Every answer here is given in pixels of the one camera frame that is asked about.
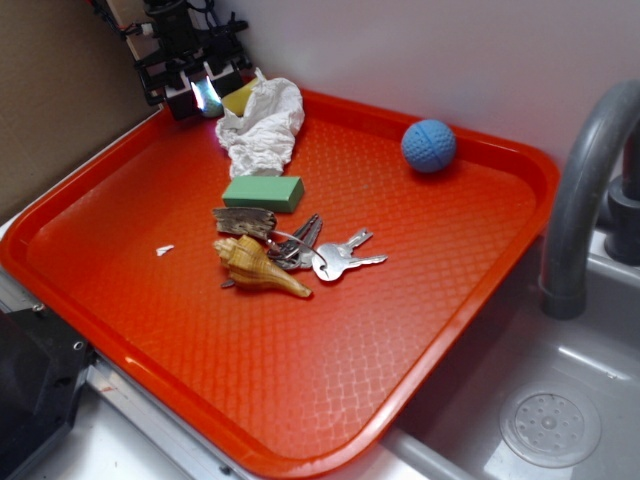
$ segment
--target key ring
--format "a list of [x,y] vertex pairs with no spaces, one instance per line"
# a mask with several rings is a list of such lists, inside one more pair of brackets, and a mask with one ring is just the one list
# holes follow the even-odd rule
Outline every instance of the key ring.
[[[322,255],[320,255],[316,249],[314,249],[313,247],[310,247],[309,245],[304,243],[302,240],[300,240],[298,237],[294,237],[293,235],[289,235],[288,233],[281,232],[279,230],[271,230],[271,233],[275,233],[277,235],[282,235],[283,237],[288,238],[289,240],[293,240],[294,242],[299,243],[300,245],[304,246],[305,248],[308,248],[315,255],[320,257],[322,259],[322,261],[324,262],[324,265],[322,265],[319,268],[321,270],[324,270],[325,268],[327,268],[327,260]],[[272,248],[272,249],[276,249],[276,250],[280,249],[279,245],[276,242],[274,242],[272,239],[270,239],[270,238],[267,238],[267,245],[269,246],[269,248]]]

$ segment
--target gray faucet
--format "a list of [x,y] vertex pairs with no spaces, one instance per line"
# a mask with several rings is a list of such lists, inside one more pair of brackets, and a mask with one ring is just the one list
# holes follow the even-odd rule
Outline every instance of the gray faucet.
[[[610,216],[607,253],[640,264],[639,120],[640,80],[620,83],[596,104],[571,149],[542,253],[542,309],[550,317],[574,318],[586,308],[587,255],[601,206]],[[623,150],[622,175],[611,182],[603,203]]]

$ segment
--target gray sink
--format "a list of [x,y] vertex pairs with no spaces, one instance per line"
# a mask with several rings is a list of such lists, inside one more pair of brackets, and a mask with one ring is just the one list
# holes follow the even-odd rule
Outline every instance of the gray sink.
[[591,255],[587,310],[561,321],[540,311],[540,255],[535,244],[396,423],[391,435],[422,445],[414,456],[452,465],[430,478],[638,478],[640,271]]

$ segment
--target orange tray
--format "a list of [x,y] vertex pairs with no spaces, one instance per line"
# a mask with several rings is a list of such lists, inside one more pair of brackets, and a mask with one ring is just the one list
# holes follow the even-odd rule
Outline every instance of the orange tray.
[[[223,289],[211,213],[230,161],[215,121],[160,112],[14,222],[0,261],[106,357],[256,475],[320,475],[392,422],[543,228],[558,172],[533,148],[456,128],[458,150],[418,174],[415,117],[303,92],[286,174],[318,244],[374,236],[385,263],[314,294]],[[162,257],[156,248],[173,244]]]

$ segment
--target blue rubber ball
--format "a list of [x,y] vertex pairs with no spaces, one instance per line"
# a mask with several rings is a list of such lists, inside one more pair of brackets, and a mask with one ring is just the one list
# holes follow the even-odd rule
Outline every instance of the blue rubber ball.
[[456,154],[456,137],[439,120],[411,125],[402,137],[402,154],[415,170],[432,173],[447,167]]

